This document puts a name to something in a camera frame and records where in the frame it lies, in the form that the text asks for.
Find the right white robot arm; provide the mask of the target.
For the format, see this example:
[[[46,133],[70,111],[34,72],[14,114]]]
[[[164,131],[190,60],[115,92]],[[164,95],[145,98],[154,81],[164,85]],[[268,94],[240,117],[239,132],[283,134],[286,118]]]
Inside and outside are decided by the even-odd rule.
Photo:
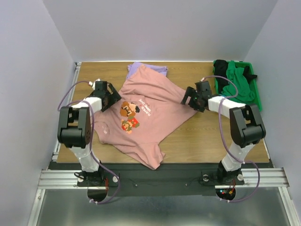
[[[247,154],[265,138],[266,129],[256,104],[246,105],[213,95],[208,81],[199,81],[195,85],[195,88],[186,88],[181,104],[188,104],[199,112],[209,110],[218,113],[220,134],[227,154],[219,163],[216,178],[226,184],[237,177]],[[230,147],[225,143],[221,116],[230,120]]]

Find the pink printed t shirt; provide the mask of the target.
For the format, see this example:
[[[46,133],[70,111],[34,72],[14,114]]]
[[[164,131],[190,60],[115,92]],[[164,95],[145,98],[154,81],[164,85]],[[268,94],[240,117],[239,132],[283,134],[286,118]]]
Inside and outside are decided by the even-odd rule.
[[[165,156],[159,143],[196,114],[181,104],[184,94],[166,76],[141,65],[120,89],[121,99],[94,114],[99,141],[157,169]]]

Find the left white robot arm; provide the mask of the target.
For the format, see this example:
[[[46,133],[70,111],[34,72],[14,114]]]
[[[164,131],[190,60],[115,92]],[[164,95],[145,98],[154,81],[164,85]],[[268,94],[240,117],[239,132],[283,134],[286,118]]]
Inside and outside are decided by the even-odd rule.
[[[92,151],[95,113],[108,110],[121,96],[107,81],[97,79],[85,83],[93,90],[89,96],[65,106],[63,101],[59,103],[57,139],[74,153],[82,171],[89,173],[88,180],[98,186],[104,182],[105,174],[99,170],[101,162]]]

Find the purple t shirt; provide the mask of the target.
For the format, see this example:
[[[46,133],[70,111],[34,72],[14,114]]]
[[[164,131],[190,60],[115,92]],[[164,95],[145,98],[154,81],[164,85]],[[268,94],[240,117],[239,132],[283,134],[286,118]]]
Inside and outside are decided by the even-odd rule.
[[[162,75],[164,75],[165,77],[167,76],[167,67],[166,66],[156,66],[156,65],[149,65],[149,64],[145,64],[145,63],[141,63],[141,62],[134,62],[133,64],[130,64],[127,66],[127,76],[126,76],[126,80],[129,79],[134,73],[136,73],[137,69],[141,66],[141,65],[145,65],[147,68],[150,68]]]

